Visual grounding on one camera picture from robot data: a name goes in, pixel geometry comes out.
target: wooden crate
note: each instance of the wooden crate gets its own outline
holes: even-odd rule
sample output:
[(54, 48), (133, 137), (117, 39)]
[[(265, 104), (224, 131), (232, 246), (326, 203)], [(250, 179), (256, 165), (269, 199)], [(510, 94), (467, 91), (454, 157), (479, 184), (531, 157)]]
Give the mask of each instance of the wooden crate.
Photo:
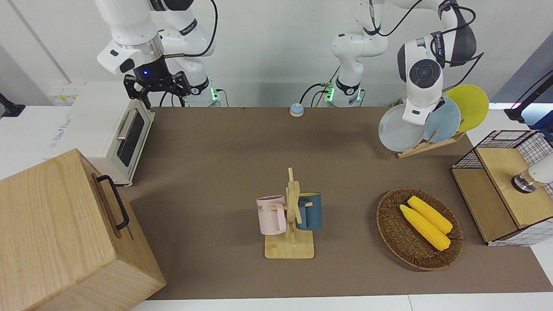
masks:
[(165, 280), (128, 202), (74, 149), (0, 181), (0, 310), (130, 310)]

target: blue mug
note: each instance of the blue mug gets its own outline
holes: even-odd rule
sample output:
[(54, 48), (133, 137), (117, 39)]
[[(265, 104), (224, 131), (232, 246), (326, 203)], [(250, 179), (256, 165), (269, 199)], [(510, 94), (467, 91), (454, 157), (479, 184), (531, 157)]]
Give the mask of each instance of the blue mug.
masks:
[(296, 221), (296, 228), (300, 230), (318, 230), (322, 227), (321, 194), (318, 192), (300, 193), (298, 200), (301, 224)]

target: yellow plate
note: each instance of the yellow plate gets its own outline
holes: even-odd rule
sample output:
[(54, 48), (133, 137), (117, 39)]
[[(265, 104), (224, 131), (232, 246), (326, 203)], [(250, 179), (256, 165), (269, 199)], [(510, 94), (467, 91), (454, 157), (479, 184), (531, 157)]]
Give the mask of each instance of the yellow plate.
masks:
[(466, 132), (477, 127), (488, 114), (488, 96), (478, 86), (470, 84), (456, 86), (447, 92), (446, 96), (457, 104), (461, 119), (464, 120), (458, 132)]

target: green led light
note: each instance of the green led light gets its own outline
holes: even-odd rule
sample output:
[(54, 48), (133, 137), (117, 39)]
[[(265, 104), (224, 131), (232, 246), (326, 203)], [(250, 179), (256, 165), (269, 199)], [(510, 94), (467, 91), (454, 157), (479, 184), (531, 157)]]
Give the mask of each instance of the green led light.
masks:
[(331, 85), (330, 90), (327, 91), (326, 101), (331, 102), (334, 99), (334, 87)]
[(211, 88), (211, 97), (213, 98), (213, 101), (219, 100), (219, 93), (214, 90), (213, 87)]

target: light blue plate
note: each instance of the light blue plate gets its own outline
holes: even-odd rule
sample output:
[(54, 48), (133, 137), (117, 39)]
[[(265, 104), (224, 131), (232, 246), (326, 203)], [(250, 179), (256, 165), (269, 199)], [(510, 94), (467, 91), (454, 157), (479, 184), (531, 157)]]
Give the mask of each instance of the light blue plate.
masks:
[(428, 141), (435, 131), (438, 131), (430, 142), (439, 143), (450, 139), (461, 123), (461, 113), (454, 101), (444, 96), (445, 104), (430, 113), (426, 120), (424, 140)]

